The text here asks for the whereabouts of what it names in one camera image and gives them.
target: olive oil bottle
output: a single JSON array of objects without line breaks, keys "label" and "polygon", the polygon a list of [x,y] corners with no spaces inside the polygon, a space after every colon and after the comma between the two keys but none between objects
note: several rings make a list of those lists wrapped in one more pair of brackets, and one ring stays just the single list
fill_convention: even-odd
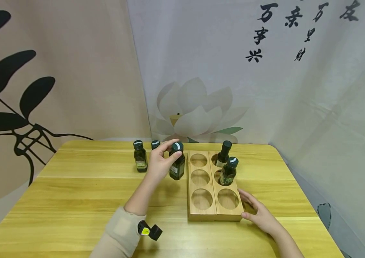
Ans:
[{"label": "olive oil bottle", "polygon": [[234,177],[237,174],[237,165],[238,165],[238,159],[236,157],[230,157],[228,159],[228,163],[226,163],[225,166],[223,166],[222,171],[220,173],[220,179],[218,180],[218,183],[220,185],[230,185],[234,181]]},{"label": "olive oil bottle", "polygon": [[174,142],[172,144],[169,156],[173,155],[177,151],[181,151],[182,155],[169,168],[169,176],[174,180],[180,180],[183,176],[183,170],[185,166],[185,156],[183,154],[182,142]]},{"label": "olive oil bottle", "polygon": [[228,162],[228,153],[231,150],[233,144],[230,141],[224,141],[222,143],[222,149],[217,155],[217,160],[215,165],[222,168]]},{"label": "olive oil bottle", "polygon": [[155,150],[161,143],[159,141],[152,141],[151,142],[151,149]]},{"label": "olive oil bottle", "polygon": [[134,142],[134,159],[136,170],[138,172],[146,172],[148,168],[147,152],[144,149],[144,144],[140,140]]}]

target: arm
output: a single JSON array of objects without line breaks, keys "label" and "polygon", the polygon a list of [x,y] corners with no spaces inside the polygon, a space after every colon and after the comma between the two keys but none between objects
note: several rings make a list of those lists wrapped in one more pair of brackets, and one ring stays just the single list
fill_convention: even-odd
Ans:
[{"label": "arm", "polygon": [[242,217],[255,223],[262,231],[270,234],[277,243],[281,258],[304,258],[293,237],[278,222],[271,212],[253,195],[238,189],[241,200],[257,210],[256,215],[243,212]]},{"label": "arm", "polygon": [[168,174],[170,166],[182,155],[182,152],[175,152],[171,157],[164,158],[164,152],[177,141],[178,139],[164,142],[151,152],[147,174],[125,206],[119,207],[109,220],[90,258],[132,256],[140,239],[137,226],[147,217],[149,200],[158,184]]}]

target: yellow wooden tabletop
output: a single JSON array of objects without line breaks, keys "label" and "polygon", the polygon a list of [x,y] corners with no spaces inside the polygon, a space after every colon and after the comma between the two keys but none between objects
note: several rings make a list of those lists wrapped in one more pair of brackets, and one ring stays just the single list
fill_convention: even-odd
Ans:
[{"label": "yellow wooden tabletop", "polygon": [[[221,144],[184,147],[218,151]],[[343,257],[274,147],[233,144],[230,155],[240,161],[238,186],[267,206],[305,258]],[[131,142],[64,144],[0,223],[0,257],[88,257],[142,177]],[[186,175],[161,182],[147,222],[163,233],[157,242],[142,237],[134,257],[279,257],[274,240],[248,221],[188,222]]]}]

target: circular hole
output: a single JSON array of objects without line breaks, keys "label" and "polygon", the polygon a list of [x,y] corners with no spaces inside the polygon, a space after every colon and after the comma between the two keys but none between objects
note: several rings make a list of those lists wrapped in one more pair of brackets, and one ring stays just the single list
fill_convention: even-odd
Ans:
[{"label": "circular hole", "polygon": [[197,153],[191,156],[191,163],[198,168],[202,168],[207,165],[207,158],[204,155]]},{"label": "circular hole", "polygon": [[218,202],[220,202],[221,206],[228,209],[235,209],[238,204],[238,196],[231,189],[223,189],[218,192]]},{"label": "circular hole", "polygon": [[220,170],[215,171],[215,173],[214,173],[214,179],[215,179],[215,181],[216,181],[217,183],[219,183],[219,184],[220,184],[220,174],[221,174],[221,169],[220,169]]},{"label": "circular hole", "polygon": [[212,162],[214,165],[216,165],[216,164],[217,164],[217,156],[218,156],[218,154],[214,154],[214,155],[212,156],[212,158],[211,158],[211,162]]},{"label": "circular hole", "polygon": [[206,210],[212,205],[212,195],[205,189],[197,189],[192,193],[192,203],[200,210]]},{"label": "circular hole", "polygon": [[197,169],[191,174],[191,180],[194,184],[203,186],[210,181],[210,175],[202,169]]}]

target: yellow sticker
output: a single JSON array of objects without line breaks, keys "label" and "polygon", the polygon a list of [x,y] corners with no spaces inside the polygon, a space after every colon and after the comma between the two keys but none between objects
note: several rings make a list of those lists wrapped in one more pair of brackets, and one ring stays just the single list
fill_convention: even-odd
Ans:
[{"label": "yellow sticker", "polygon": [[150,233],[150,230],[149,230],[149,228],[144,228],[143,230],[142,230],[142,235],[143,236],[148,236],[149,235],[149,233]]}]

